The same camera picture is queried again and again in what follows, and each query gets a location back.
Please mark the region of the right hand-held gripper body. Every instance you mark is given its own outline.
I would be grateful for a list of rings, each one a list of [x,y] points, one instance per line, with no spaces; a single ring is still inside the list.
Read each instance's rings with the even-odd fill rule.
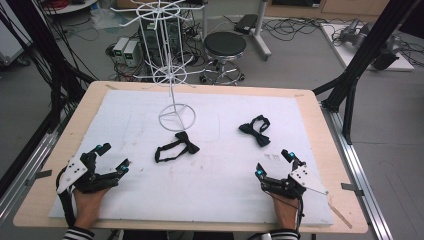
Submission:
[[[261,189],[289,199],[300,199],[306,190],[327,195],[328,190],[320,178],[304,165],[291,171],[286,178],[275,179],[267,176],[265,182],[260,182]]]

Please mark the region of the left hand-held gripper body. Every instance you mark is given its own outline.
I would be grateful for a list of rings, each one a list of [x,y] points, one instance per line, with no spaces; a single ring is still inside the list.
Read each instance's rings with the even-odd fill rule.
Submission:
[[[120,174],[115,171],[98,174],[96,169],[95,152],[83,153],[78,160],[72,159],[59,177],[56,192],[62,194],[75,186],[82,193],[95,193],[118,185]]]

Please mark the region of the black bow tie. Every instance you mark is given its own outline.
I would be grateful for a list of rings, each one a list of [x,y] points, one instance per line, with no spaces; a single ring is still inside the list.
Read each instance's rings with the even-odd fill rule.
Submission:
[[[262,122],[262,125],[259,127],[259,130],[256,130],[254,128],[254,125],[257,121]],[[252,119],[250,123],[241,124],[238,129],[245,134],[253,136],[260,147],[265,147],[270,143],[270,139],[268,136],[265,136],[263,132],[267,130],[269,126],[269,119],[264,117],[263,115],[259,115],[256,118]]]
[[[160,146],[156,149],[156,152],[154,155],[154,160],[156,163],[173,161],[186,153],[196,154],[200,150],[200,148],[197,145],[191,142],[188,134],[185,131],[176,133],[175,138],[176,140],[174,142],[171,142],[167,145]],[[177,146],[181,147],[181,151],[177,155],[171,156],[171,157],[164,157],[164,158],[161,157],[162,152],[171,150]]]

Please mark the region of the white wire display rack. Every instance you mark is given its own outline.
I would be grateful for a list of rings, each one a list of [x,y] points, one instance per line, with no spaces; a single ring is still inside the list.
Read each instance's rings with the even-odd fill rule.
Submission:
[[[181,34],[180,21],[182,10],[190,10],[190,7],[181,7],[180,3],[185,0],[177,0],[176,2],[154,0],[151,2],[140,2],[131,0],[137,5],[136,8],[115,9],[114,12],[134,12],[136,16],[127,23],[122,24],[126,27],[134,22],[138,22],[142,37],[144,38],[145,51],[147,54],[146,65],[150,68],[150,78],[154,85],[146,87],[146,90],[159,90],[163,96],[159,98],[158,103],[154,103],[151,110],[157,115],[157,122],[162,128],[172,132],[187,131],[196,123],[197,115],[193,107],[188,103],[178,102],[175,98],[174,88],[179,85],[190,86],[186,82],[190,71],[186,70],[187,64],[192,60],[184,58],[183,43]],[[154,64],[149,53],[149,44],[143,29],[143,21],[153,23],[153,30],[156,35],[156,43],[158,45],[160,64]],[[177,23],[177,32],[180,43],[178,58],[181,63],[175,63],[174,55],[171,53],[171,39],[169,36],[169,22]]]

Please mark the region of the person's right hand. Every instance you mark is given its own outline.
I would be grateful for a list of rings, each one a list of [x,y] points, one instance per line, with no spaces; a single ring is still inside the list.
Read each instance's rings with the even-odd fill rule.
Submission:
[[[288,199],[271,194],[277,221],[281,228],[295,230],[297,228],[298,200]]]

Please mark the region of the person's left hand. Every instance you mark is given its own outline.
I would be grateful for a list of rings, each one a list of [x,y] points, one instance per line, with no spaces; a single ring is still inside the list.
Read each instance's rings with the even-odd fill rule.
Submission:
[[[95,193],[82,193],[78,189],[73,191],[76,201],[77,217],[74,226],[91,229],[100,214],[102,200],[108,189],[104,189]]]

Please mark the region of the white foam mat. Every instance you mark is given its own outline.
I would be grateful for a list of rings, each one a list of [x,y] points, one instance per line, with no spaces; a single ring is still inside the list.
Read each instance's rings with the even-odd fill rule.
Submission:
[[[110,90],[105,94],[78,149],[89,153],[97,145],[111,149],[96,158],[96,171],[107,174],[125,159],[129,171],[105,197],[101,218],[106,220],[272,223],[272,201],[254,175],[260,163],[271,177],[284,178],[291,166],[286,149],[318,174],[306,133],[301,103],[308,93],[278,96],[272,89],[261,95],[225,94],[215,89],[175,94],[194,108],[197,119],[186,133],[200,150],[176,160],[156,163],[156,149],[176,140],[157,122],[151,110],[163,96],[159,90]],[[238,127],[263,115],[270,126],[263,132],[270,143],[260,147]]]

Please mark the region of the thin wooden stick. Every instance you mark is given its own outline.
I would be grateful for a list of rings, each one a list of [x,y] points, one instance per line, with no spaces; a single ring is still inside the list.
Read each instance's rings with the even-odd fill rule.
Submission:
[[[348,221],[348,219],[331,203],[328,203],[330,209],[334,212],[334,214],[349,228],[352,229],[352,224]]]

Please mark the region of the grey bench power supply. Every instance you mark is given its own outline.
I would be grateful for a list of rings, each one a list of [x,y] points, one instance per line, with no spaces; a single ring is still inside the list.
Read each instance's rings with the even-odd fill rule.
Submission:
[[[138,42],[136,40],[130,40],[124,50],[124,58],[128,67],[136,67],[140,60],[140,51],[138,48]]]
[[[128,41],[129,41],[128,37],[121,37],[112,49],[114,57],[115,57],[115,61],[118,64],[126,63],[125,57],[124,57],[124,50],[126,48]]]

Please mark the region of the white floor platform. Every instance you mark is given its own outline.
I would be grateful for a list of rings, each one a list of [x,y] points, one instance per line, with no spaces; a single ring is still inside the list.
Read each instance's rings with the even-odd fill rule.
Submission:
[[[327,41],[344,67],[351,62],[356,53],[356,48],[350,42],[339,43],[336,41],[339,33],[345,27],[347,27],[347,24],[321,24],[321,29],[326,36]],[[414,67],[400,53],[397,53],[396,56],[398,59],[387,68],[387,71],[409,72],[414,70]]]

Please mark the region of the white table leg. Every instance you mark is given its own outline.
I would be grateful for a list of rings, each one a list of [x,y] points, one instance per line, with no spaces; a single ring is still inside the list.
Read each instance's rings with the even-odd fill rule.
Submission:
[[[272,55],[270,49],[266,45],[265,41],[261,36],[262,25],[265,17],[265,11],[268,4],[268,0],[259,0],[258,13],[257,13],[257,21],[255,28],[251,31],[253,40],[257,44],[260,53],[263,55],[263,59],[267,61],[269,57]]]

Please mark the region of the black round stool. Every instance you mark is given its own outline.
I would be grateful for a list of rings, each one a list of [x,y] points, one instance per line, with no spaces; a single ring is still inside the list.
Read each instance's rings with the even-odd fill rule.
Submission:
[[[247,47],[242,36],[232,32],[214,32],[206,36],[203,45],[210,61],[199,77],[201,83],[236,85],[245,79],[244,73],[234,63]]]

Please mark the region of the grey robot device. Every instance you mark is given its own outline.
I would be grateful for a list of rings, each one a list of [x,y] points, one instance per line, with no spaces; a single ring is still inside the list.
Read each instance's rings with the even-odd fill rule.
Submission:
[[[358,28],[360,20],[355,18],[348,26],[335,32],[332,35],[332,43],[341,45],[342,43],[351,43],[353,47],[359,48],[365,38],[374,26],[374,22],[368,22],[361,28]],[[380,47],[371,66],[375,70],[385,70],[399,59],[397,53],[401,50],[401,40],[399,37],[391,35]]]

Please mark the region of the black power adapter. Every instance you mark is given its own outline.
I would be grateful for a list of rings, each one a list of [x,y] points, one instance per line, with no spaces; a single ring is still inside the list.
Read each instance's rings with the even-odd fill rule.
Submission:
[[[234,30],[248,35],[256,27],[257,19],[256,14],[246,14],[235,24]]]

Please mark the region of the round white table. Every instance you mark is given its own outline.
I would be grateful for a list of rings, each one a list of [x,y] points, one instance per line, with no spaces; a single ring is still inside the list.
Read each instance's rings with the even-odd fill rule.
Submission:
[[[68,4],[64,8],[50,8],[45,7],[44,11],[49,15],[56,15],[56,14],[65,14],[65,13],[71,13],[87,8],[96,9],[99,7],[98,0],[84,0],[83,4]]]

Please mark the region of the aluminium rail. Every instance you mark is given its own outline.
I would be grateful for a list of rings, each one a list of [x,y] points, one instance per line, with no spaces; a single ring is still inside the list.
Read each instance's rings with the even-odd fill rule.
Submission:
[[[365,213],[366,223],[373,230],[377,240],[394,240],[356,150],[352,144],[348,143],[348,140],[342,133],[342,117],[339,113],[330,112],[324,107],[321,110],[333,134],[333,139],[341,151],[342,161],[347,168],[353,190]]]
[[[41,168],[59,136],[58,131],[35,134],[9,168],[8,179],[0,180],[0,183],[8,183],[6,188],[0,188],[0,226],[35,180],[46,176]]]

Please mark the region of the black metal frame post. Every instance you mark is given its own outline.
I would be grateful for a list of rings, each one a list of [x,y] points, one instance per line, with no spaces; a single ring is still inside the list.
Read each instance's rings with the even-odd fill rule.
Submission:
[[[390,0],[345,70],[334,80],[313,90],[315,95],[331,90],[330,95],[322,101],[323,107],[330,112],[338,112],[340,104],[345,102],[342,136],[349,145],[352,144],[351,125],[357,83],[416,1]]]
[[[35,63],[37,70],[51,89],[51,111],[48,114],[49,129],[61,124],[62,110],[75,107],[86,90],[83,83],[91,84],[95,79],[80,71],[67,61],[33,0],[6,0],[12,12],[32,40],[30,47],[16,32],[17,27],[6,13],[0,11],[0,20],[11,31],[23,49]]]

